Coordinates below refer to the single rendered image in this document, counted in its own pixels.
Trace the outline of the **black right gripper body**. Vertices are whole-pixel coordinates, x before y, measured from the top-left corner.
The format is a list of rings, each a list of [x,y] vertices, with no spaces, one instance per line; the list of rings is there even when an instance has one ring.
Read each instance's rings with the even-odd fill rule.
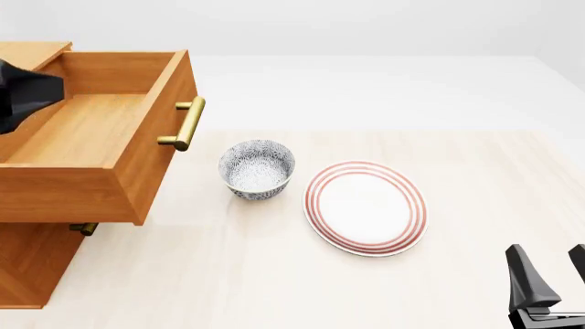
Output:
[[[585,329],[585,313],[552,313],[536,304],[509,306],[513,329]]]

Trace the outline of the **white plate with red rings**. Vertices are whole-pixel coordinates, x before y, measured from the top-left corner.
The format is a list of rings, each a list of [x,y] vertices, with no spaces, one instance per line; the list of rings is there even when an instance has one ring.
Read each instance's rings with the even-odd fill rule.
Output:
[[[429,226],[421,191],[401,172],[370,161],[320,169],[303,192],[310,227],[337,249],[389,257],[412,249]]]

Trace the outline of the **wooden cabinet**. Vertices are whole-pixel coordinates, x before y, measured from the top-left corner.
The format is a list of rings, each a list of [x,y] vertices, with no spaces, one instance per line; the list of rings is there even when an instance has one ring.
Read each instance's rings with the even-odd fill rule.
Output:
[[[71,47],[69,41],[0,41],[0,59],[63,76],[59,56]],[[0,309],[43,308],[82,241],[68,224],[0,221]]]

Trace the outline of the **wooden cabinet drawer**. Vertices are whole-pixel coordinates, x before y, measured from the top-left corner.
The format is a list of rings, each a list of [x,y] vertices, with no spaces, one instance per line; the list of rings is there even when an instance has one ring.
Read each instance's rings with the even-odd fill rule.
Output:
[[[65,51],[66,98],[0,136],[0,223],[142,225],[197,87],[187,51]]]

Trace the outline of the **blue patterned bowl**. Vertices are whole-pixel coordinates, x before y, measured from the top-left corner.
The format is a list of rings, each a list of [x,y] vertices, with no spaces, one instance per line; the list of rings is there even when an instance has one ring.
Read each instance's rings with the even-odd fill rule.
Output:
[[[249,140],[230,147],[218,161],[218,173],[236,196],[266,200],[277,196],[292,178],[291,150],[272,140]]]

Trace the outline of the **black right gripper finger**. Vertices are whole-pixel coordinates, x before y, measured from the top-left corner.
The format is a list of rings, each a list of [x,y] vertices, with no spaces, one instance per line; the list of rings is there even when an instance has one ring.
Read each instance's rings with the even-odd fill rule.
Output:
[[[578,244],[569,251],[569,258],[585,283],[585,244]]]
[[[510,279],[508,309],[544,309],[561,301],[559,295],[544,281],[519,244],[506,251]]]

